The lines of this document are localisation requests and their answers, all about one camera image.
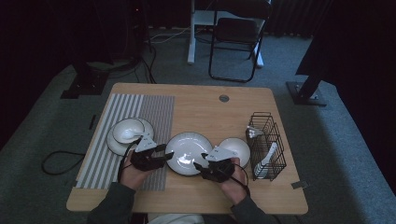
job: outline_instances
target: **gray carpet floor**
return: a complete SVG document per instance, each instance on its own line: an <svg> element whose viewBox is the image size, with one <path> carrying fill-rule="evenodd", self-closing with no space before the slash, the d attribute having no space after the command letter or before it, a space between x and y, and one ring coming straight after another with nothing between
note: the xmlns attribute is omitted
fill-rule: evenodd
<svg viewBox="0 0 396 224"><path fill-rule="evenodd" d="M262 46L264 67L256 71L252 81L241 84L217 81L208 76L209 45L204 40L209 36L201 34L198 37L193 65L187 64L189 39L186 35L153 39L156 58L152 75L157 83L163 84L270 88L300 178L310 185L304 189L309 211L300 216L303 223L396 223L395 195L377 168L336 88L320 83L318 89L328 103L324 107L295 105L290 97L286 82L306 79L295 76L295 72L310 39L267 36ZM153 52L145 48L144 58L150 63ZM108 68L100 63L94 65ZM232 68L235 74L244 74L251 63L216 66L220 72ZM41 171L41 162L55 150L85 153L95 128L93 125L90 129L92 116L100 117L113 84L147 82L147 70L141 63L132 71L111 73L102 95L60 99L75 74L73 67L68 66L51 81L0 151L0 223L85 222L87 213L70 212L65 207L80 165L64 175L53 176ZM54 156L47 168L62 170L78 159L78 156ZM294 216L279 216L279 219L282 223L299 223Z"/></svg>

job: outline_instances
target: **dish drying mat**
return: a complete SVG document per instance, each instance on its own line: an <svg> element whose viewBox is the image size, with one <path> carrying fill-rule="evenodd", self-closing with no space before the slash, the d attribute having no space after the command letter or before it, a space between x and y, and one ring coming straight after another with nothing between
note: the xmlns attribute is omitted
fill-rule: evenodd
<svg viewBox="0 0 396 224"><path fill-rule="evenodd" d="M166 144L171 137L174 101L175 96L112 93L76 187L108 189L112 182L117 181L122 156L108 148L106 136L111 127L122 119L147 120L154 129L154 142L158 145ZM153 156L164 154L164 152L154 153ZM156 170L145 180L140 189L164 190L167 169L165 165L162 169Z"/></svg>

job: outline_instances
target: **dish rack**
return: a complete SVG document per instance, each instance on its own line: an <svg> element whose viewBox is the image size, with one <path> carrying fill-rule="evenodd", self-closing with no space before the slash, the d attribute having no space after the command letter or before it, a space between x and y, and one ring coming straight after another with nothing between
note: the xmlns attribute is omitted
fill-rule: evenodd
<svg viewBox="0 0 396 224"><path fill-rule="evenodd" d="M279 129L271 113L254 112L250 117L246 136L247 144L250 148L250 164L253 180L274 180L286 167L286 161L283 155L284 148ZM274 154L272 154L269 161L265 162L264 158L268 155L269 151L273 151Z"/></svg>

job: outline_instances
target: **white bowl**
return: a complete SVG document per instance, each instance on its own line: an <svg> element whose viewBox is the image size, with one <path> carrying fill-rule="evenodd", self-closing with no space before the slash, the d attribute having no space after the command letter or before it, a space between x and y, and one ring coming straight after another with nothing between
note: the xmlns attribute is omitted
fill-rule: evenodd
<svg viewBox="0 0 396 224"><path fill-rule="evenodd" d="M219 147L235 152L242 167L246 167L248 165L248 160L250 159L250 148L244 140L240 138L227 138L220 143Z"/></svg>
<svg viewBox="0 0 396 224"><path fill-rule="evenodd" d="M139 138L136 133L144 131L145 126L139 119L123 119L114 126L113 137L119 143L128 144Z"/></svg>
<svg viewBox="0 0 396 224"><path fill-rule="evenodd" d="M194 162L207 168L209 162L202 157L213 149L209 140L199 133L180 133L174 136L167 144L165 153L174 152L168 166L180 175L198 175Z"/></svg>
<svg viewBox="0 0 396 224"><path fill-rule="evenodd" d="M148 133L148 136L154 138L154 129L152 128L152 125L145 119L138 119L138 120L142 121L143 125L145 126L145 132ZM113 125L113 127L111 127L110 131L108 131L107 133L107 137L106 137L107 146L112 152L116 153L119 156L123 156L129 144L119 143L116 141L116 139L114 139L113 137L114 127L115 125Z"/></svg>

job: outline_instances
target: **wooden table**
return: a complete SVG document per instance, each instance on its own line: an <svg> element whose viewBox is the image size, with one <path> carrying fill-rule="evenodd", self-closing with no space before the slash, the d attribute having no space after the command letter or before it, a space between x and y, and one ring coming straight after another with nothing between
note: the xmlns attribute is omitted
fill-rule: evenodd
<svg viewBox="0 0 396 224"><path fill-rule="evenodd" d="M212 146L218 146L222 140L229 137L246 140L245 129L253 112L271 112L282 137L287 167L273 181L253 181L248 165L251 197L267 214L301 215L308 211L303 190L293 189L291 186L299 181L299 176L271 90L118 83L114 85L111 93L175 96L172 136L183 132L197 132L207 137ZM227 95L229 101L223 103L219 99L221 95ZM71 211L90 211L105 198L106 193L106 189L72 188L67 208ZM133 210L144 213L227 214L230 213L230 206L230 202L215 183L204 180L199 175L181 176L169 169L165 191L138 191Z"/></svg>

